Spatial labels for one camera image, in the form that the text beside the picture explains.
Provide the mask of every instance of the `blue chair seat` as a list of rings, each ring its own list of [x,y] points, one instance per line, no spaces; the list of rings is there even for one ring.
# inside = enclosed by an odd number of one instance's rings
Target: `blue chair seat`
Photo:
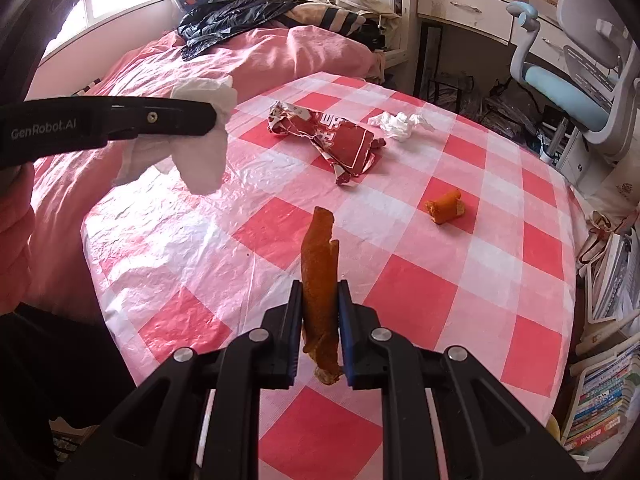
[[[579,88],[530,63],[524,64],[523,72],[524,81],[592,132],[599,132],[606,126],[609,114]]]

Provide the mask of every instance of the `drawer handle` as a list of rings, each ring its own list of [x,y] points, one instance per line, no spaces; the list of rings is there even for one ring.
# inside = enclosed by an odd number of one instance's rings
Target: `drawer handle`
[[[477,7],[467,5],[467,4],[459,4],[458,2],[449,2],[451,5],[455,7],[460,7],[461,9],[471,10],[472,12],[477,12],[478,14],[482,14],[482,10]]]
[[[547,38],[542,38],[542,41],[544,41],[546,44],[548,44],[548,46],[550,46],[553,50],[557,50],[559,54],[564,56],[564,49],[559,47],[559,46],[557,46],[553,41],[548,40]]]

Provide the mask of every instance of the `bread piece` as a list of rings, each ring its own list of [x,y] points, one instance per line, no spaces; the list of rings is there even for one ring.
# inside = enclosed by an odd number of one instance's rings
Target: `bread piece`
[[[444,194],[439,199],[424,203],[424,208],[436,224],[444,224],[465,213],[465,204],[460,200],[459,189],[454,189]]]
[[[318,368],[316,377],[334,384],[342,369],[338,365],[338,240],[331,240],[334,215],[316,207],[302,240],[302,297],[305,345]]]

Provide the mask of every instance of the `plastic tablecloth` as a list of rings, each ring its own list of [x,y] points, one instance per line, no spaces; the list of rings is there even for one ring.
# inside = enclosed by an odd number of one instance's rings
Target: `plastic tablecloth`
[[[417,112],[434,131],[388,140],[368,173],[336,186],[308,140],[267,130],[275,100],[361,124]],[[355,302],[417,346],[465,346],[546,423],[568,352],[580,214],[560,174],[462,117],[327,73],[238,105],[227,129],[217,193],[193,196],[175,168],[151,168],[85,219],[104,319],[137,383],[173,350],[226,346],[285,303],[319,205],[335,214],[338,274]],[[437,226],[424,202],[453,187],[466,213]],[[262,393],[261,478],[381,479],[380,393],[324,386],[313,370],[300,354],[295,386]]]

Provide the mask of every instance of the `white bag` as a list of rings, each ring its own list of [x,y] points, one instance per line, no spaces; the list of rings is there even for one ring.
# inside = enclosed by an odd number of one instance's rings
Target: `white bag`
[[[319,0],[355,12],[360,16],[375,20],[382,27],[386,46],[393,47],[396,30],[400,27],[400,16],[380,0]]]

